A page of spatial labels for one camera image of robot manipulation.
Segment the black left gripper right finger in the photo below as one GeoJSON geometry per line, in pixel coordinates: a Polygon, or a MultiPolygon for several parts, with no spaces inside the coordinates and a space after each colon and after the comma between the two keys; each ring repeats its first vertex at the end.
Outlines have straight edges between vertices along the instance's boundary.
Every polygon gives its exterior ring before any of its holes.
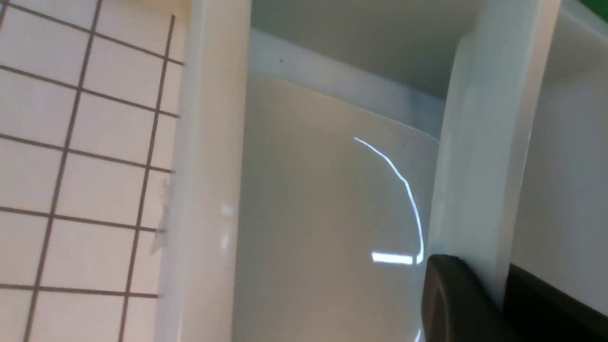
{"type": "Polygon", "coordinates": [[[523,342],[606,342],[608,318],[510,265],[503,314],[523,342]]]}

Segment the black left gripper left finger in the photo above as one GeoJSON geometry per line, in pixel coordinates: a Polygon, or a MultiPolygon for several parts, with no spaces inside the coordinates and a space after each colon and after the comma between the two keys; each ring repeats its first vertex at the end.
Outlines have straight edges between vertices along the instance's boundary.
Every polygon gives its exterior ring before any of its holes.
{"type": "Polygon", "coordinates": [[[510,342],[511,328],[473,271],[456,256],[427,260],[421,304],[427,342],[510,342]]]}

